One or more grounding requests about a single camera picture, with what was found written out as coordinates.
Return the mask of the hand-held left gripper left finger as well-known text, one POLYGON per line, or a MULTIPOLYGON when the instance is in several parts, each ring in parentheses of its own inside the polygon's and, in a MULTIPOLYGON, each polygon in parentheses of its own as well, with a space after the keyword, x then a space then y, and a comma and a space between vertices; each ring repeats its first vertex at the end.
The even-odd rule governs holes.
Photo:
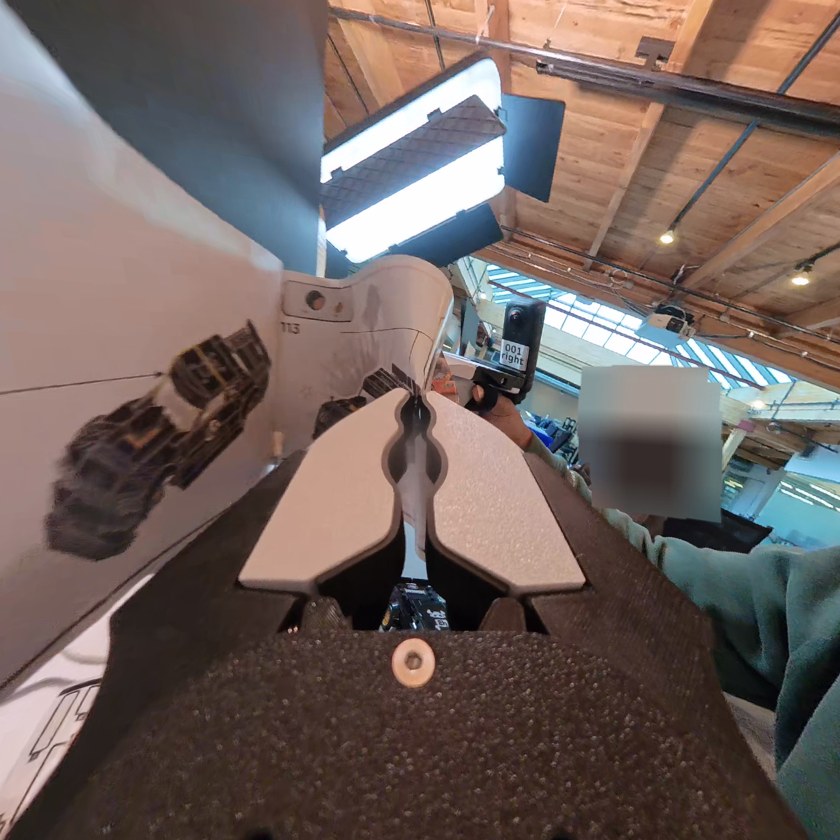
POLYGON ((242 586, 314 595, 394 540, 403 514, 388 457, 410 397, 386 392, 310 445, 240 571, 242 586))

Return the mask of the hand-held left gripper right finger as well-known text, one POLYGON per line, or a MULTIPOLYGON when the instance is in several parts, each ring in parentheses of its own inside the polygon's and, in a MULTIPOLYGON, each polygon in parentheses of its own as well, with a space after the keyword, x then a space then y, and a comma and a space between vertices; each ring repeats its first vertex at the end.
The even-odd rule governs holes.
POLYGON ((445 396, 423 404, 433 588, 446 600, 581 591, 585 574, 520 448, 445 396))

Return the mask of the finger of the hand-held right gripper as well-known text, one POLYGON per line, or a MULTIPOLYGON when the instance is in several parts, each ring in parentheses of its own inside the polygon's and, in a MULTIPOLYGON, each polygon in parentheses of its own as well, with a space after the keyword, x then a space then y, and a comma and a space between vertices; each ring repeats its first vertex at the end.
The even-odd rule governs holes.
POLYGON ((476 357, 442 352, 440 354, 440 387, 454 388, 457 381, 502 387, 502 371, 476 357))

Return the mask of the lego instruction booklet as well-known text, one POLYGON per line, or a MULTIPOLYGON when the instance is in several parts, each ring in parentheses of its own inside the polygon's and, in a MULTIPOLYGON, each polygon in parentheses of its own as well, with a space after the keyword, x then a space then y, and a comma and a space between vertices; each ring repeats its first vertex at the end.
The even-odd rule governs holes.
POLYGON ((446 276, 379 261, 314 328, 307 274, 116 134, 2 2, 2 689, 267 471, 282 427, 395 361, 424 377, 446 276))

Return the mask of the person's right hand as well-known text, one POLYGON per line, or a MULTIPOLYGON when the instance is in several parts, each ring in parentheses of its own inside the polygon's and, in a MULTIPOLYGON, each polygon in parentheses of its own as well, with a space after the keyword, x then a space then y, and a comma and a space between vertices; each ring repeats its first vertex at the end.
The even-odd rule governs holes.
POLYGON ((517 406, 505 395, 499 395, 494 406, 478 415, 504 433, 516 446, 525 451, 532 441, 532 430, 522 418, 517 406))

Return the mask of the ceiling projector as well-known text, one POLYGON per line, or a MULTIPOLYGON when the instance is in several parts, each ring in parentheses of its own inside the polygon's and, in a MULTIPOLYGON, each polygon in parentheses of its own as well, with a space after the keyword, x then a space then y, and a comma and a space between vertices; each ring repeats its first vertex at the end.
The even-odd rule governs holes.
POLYGON ((661 343, 665 343, 666 333, 675 336, 674 341, 688 341, 697 334, 694 314, 675 303, 658 304, 647 316, 645 326, 661 336, 661 343))

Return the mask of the white sticker sheet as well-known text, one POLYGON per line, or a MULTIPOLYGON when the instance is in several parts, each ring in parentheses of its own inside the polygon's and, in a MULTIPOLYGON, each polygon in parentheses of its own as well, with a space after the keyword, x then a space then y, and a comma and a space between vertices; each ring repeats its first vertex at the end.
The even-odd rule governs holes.
POLYGON ((23 811, 53 774, 88 719, 102 678, 58 688, 36 723, 2 784, 2 812, 23 811))

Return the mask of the black partition panel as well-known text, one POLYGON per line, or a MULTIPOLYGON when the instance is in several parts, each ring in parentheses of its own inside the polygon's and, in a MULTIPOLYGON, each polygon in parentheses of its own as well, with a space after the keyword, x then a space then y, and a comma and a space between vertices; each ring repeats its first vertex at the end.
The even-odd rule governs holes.
POLYGON ((15 1, 113 129, 278 257, 317 267, 325 1, 15 1))

